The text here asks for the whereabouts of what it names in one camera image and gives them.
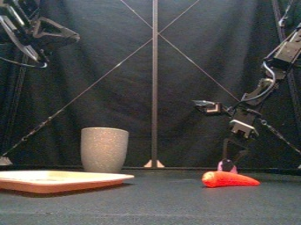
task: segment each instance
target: cable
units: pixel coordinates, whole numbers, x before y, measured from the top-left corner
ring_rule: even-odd
[[[47,63],[46,63],[46,62],[43,62],[43,64],[39,63],[39,64],[42,64],[42,66],[39,66],[39,64],[38,64],[38,65],[31,65],[31,64],[25,64],[25,63],[21,63],[21,62],[15,62],[15,61],[12,61],[12,60],[6,59],[4,57],[0,57],[0,60],[3,60],[4,62],[10,62],[10,63],[12,63],[14,65],[18,65],[18,66],[21,66],[21,67],[38,68],[38,69],[45,69],[45,68],[47,68]]]

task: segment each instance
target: white plate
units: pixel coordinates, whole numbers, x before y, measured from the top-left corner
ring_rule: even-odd
[[[0,189],[35,193],[67,192],[119,185],[133,175],[74,171],[0,171]]]

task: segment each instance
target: wooden tray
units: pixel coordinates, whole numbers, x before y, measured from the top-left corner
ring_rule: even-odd
[[[133,175],[73,171],[0,171],[0,189],[34,193],[69,192],[119,185]]]

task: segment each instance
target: table surface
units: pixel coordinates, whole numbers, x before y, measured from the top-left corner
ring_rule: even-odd
[[[260,186],[208,188],[204,171],[124,171],[109,188],[0,190],[0,224],[301,224],[301,177],[249,173]]]

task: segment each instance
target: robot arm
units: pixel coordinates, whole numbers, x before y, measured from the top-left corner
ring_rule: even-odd
[[[248,140],[257,138],[259,133],[253,124],[256,119],[261,117],[261,107],[280,83],[285,80],[300,54],[301,24],[265,58],[263,63],[264,76],[259,81],[257,88],[253,92],[244,94],[243,99],[233,107],[227,108],[221,103],[209,101],[194,101],[197,109],[206,115],[227,114],[231,117],[232,136],[225,139],[224,157],[228,157],[229,142],[235,142],[247,149]]]

